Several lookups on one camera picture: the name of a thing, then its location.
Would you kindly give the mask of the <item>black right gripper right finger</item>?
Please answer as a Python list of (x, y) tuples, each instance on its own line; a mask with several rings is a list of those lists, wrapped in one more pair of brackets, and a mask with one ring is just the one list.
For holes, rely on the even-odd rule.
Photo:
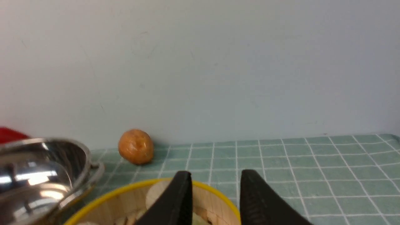
[(312, 224), (252, 169), (245, 169), (241, 173), (240, 219), (242, 225)]

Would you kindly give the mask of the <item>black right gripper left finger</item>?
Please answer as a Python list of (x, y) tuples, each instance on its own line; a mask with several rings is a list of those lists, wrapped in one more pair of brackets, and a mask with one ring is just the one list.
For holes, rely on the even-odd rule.
[(156, 202), (136, 225), (191, 225), (193, 192), (191, 173), (178, 171)]

